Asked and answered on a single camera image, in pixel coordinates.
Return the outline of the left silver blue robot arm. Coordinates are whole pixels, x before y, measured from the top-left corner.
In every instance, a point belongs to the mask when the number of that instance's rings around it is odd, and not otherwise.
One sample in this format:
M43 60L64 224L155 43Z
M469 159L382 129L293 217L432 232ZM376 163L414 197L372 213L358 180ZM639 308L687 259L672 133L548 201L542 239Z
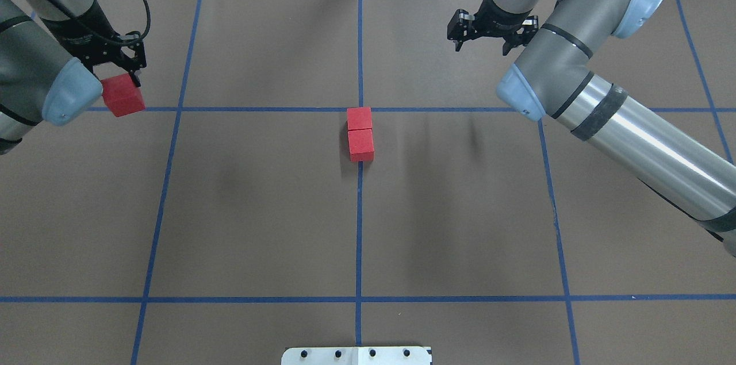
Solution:
M117 117L145 109L149 32L116 32L98 0L2 0L3 155L38 124L65 126L99 99Z

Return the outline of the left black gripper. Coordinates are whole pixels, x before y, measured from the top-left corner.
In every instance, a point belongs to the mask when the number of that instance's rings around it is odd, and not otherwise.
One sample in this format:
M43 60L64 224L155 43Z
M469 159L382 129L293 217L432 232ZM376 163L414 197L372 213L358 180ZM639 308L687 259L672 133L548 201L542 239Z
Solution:
M92 6L87 12L71 20L62 15L62 20L40 19L55 40L79 59L90 71L95 66L111 62L128 72L136 87L140 87L139 71L147 66L141 34L134 30L126 35L117 33L100 6Z

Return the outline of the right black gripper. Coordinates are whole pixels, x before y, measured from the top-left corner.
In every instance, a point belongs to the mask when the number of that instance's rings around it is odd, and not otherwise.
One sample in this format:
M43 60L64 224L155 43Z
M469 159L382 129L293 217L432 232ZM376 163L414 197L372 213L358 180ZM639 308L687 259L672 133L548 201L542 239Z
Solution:
M513 48L528 45L539 30L536 15L510 13L501 9L493 0L483 0L476 14L458 9L447 24L447 39L454 43L455 51L463 43L481 37L502 38L502 55Z

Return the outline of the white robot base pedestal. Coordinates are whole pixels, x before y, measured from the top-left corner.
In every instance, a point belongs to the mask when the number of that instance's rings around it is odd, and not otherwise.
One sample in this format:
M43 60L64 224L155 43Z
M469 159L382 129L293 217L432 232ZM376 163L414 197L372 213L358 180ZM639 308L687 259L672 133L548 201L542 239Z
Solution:
M430 347L293 347L281 364L432 364Z

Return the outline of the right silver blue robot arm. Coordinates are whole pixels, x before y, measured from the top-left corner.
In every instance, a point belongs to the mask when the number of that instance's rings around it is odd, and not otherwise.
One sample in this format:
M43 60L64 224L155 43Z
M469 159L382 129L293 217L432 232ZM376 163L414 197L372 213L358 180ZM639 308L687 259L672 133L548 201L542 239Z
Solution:
M662 1L483 0L475 14L453 14L447 38L457 51L481 37L504 40L504 55L523 47L497 97L531 121L555 119L734 255L734 165L588 66L607 38L631 37Z

